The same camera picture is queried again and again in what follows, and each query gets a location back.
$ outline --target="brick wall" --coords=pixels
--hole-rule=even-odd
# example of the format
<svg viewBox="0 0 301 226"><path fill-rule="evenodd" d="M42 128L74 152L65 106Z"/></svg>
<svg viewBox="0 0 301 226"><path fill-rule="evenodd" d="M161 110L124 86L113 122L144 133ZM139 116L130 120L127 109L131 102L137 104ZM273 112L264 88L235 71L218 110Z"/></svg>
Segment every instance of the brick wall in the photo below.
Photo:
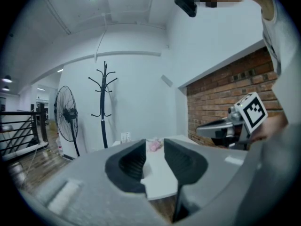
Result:
<svg viewBox="0 0 301 226"><path fill-rule="evenodd" d="M228 115L228 108L250 92L257 92L269 116L282 111L271 91L277 79L266 48L241 58L187 87L188 135L199 144L214 145L196 135L196 127Z"/></svg>

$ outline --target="ceiling light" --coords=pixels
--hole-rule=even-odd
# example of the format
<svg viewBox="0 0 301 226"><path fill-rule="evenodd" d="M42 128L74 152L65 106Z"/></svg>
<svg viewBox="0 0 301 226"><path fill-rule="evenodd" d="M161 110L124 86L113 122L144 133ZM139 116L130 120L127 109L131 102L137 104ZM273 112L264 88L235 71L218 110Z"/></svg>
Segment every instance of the ceiling light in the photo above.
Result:
<svg viewBox="0 0 301 226"><path fill-rule="evenodd" d="M4 91L9 91L9 87L6 85L6 86L4 86L4 87L2 88L2 90L4 90Z"/></svg>
<svg viewBox="0 0 301 226"><path fill-rule="evenodd" d="M9 75L6 75L2 80L6 83L11 83L12 82L11 77Z"/></svg>

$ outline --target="ceiling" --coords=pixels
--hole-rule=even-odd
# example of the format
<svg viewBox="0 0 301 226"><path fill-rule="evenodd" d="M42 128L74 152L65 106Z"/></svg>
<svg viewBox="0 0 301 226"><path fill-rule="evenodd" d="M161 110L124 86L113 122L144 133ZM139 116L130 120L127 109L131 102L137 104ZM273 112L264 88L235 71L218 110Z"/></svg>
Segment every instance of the ceiling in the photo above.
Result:
<svg viewBox="0 0 301 226"><path fill-rule="evenodd" d="M8 86L16 94L23 71L57 38L103 26L103 14L107 24L165 27L174 6L174 0L31 0L7 37L0 76L12 77Z"/></svg>

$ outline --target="black camera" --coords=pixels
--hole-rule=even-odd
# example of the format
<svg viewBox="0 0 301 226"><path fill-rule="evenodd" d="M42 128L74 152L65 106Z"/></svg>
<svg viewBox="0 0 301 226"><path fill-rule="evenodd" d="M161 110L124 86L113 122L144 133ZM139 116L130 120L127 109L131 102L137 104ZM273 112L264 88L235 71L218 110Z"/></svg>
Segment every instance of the black camera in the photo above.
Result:
<svg viewBox="0 0 301 226"><path fill-rule="evenodd" d="M174 2L190 17L195 17L197 15L198 7L196 2L201 2L209 8L216 8L217 6L216 2L211 2L210 0L174 0Z"/></svg>

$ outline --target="standing fan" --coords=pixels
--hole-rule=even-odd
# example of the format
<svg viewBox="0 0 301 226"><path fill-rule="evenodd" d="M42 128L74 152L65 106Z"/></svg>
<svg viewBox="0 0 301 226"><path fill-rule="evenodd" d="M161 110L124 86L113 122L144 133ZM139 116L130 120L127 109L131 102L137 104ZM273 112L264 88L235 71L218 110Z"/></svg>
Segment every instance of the standing fan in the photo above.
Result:
<svg viewBox="0 0 301 226"><path fill-rule="evenodd" d="M78 132L78 118L75 100L68 86L63 86L58 91L55 98L55 123L65 140L74 142L77 156L79 150L76 145Z"/></svg>

